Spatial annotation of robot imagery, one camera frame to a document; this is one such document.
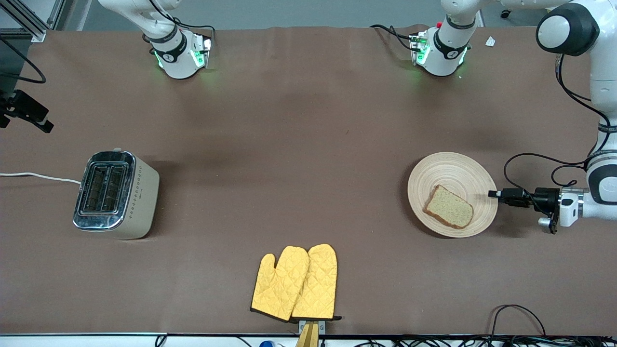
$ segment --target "toaster cord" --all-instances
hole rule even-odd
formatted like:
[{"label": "toaster cord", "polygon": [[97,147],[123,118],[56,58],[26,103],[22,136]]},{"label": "toaster cord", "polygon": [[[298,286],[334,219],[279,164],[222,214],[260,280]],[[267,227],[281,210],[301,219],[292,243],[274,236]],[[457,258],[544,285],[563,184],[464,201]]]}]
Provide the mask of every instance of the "toaster cord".
[{"label": "toaster cord", "polygon": [[33,173],[33,172],[0,173],[0,176],[5,176],[5,177],[35,176],[39,178],[45,178],[46,180],[71,182],[71,183],[77,183],[78,185],[81,185],[81,182],[76,181],[76,180],[69,180],[68,178],[57,178],[57,177],[45,176],[45,175],[40,175],[38,173]]}]

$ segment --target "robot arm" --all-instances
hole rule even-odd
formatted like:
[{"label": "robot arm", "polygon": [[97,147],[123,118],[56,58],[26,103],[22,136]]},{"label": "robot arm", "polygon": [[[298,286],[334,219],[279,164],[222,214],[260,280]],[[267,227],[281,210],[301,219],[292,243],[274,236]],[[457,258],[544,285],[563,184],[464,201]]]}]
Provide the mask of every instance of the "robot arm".
[{"label": "robot arm", "polygon": [[[412,61],[437,76],[448,76],[463,63],[469,40],[476,31],[476,13],[495,0],[442,0],[446,17],[440,27],[411,37]],[[569,0],[501,0],[509,9],[543,9]]]},{"label": "robot arm", "polygon": [[170,20],[172,17],[167,11],[177,8],[180,1],[99,0],[106,9],[137,25],[154,47],[161,69],[172,78],[182,79],[207,65],[212,42]]},{"label": "robot arm", "polygon": [[[552,233],[557,222],[569,227],[578,218],[617,220],[617,10],[615,0],[574,0],[546,15],[538,24],[536,41],[548,52],[580,56],[591,61],[591,103],[603,114],[598,138],[588,157],[588,188],[537,188],[528,196],[522,190],[489,193],[512,206],[534,206],[549,218],[541,226]],[[550,191],[551,199],[542,199]]]}]

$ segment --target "oven mitt thumb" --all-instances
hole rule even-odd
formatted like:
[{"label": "oven mitt thumb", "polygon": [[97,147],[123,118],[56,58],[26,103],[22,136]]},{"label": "oven mitt thumb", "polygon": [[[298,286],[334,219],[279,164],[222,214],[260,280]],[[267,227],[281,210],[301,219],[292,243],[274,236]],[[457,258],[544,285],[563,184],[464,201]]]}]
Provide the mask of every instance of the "oven mitt thumb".
[{"label": "oven mitt thumb", "polygon": [[308,274],[292,316],[303,320],[333,320],[338,270],[336,253],[327,244],[317,245],[308,253]]},{"label": "oven mitt thumb", "polygon": [[287,322],[309,270],[309,255],[304,248],[287,246],[278,264],[275,260],[266,254],[259,265],[251,311]]}]

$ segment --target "brown table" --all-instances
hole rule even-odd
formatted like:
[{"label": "brown table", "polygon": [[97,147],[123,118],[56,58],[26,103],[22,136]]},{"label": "brown table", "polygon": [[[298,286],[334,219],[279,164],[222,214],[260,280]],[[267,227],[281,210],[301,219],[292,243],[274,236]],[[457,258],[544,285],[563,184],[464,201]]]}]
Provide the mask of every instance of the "brown table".
[{"label": "brown table", "polygon": [[[272,28],[218,33],[212,70],[178,81],[140,35],[50,32],[30,49],[49,82],[19,87],[56,127],[12,121],[2,171],[79,179],[92,154],[121,147],[161,186],[149,236],[117,241],[72,225],[76,185],[2,178],[2,332],[295,330],[249,312],[259,260],[330,243],[344,316],[330,333],[486,333],[508,303],[549,334],[617,333],[614,223],[546,235],[539,214],[500,206],[491,228],[450,240],[408,205],[407,178],[431,153],[471,156],[498,187],[516,153],[586,155],[596,116],[562,92],[533,28],[479,29],[445,78],[383,32]],[[588,73],[566,59],[573,90],[589,93]],[[551,186],[552,167],[521,159],[510,172],[531,189]],[[537,329],[507,311],[497,332]]]}]

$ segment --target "quilted fabric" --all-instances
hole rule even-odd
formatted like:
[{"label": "quilted fabric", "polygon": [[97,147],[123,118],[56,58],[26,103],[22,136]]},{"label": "quilted fabric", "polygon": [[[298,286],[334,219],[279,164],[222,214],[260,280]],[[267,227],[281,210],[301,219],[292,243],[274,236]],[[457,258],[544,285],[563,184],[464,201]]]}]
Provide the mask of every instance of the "quilted fabric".
[{"label": "quilted fabric", "polygon": [[317,245],[308,251],[310,264],[293,317],[306,319],[332,319],[338,265],[334,249],[327,244]]},{"label": "quilted fabric", "polygon": [[287,321],[300,296],[309,270],[309,255],[304,248],[287,246],[275,267],[274,254],[266,254],[257,272],[252,311]]}]

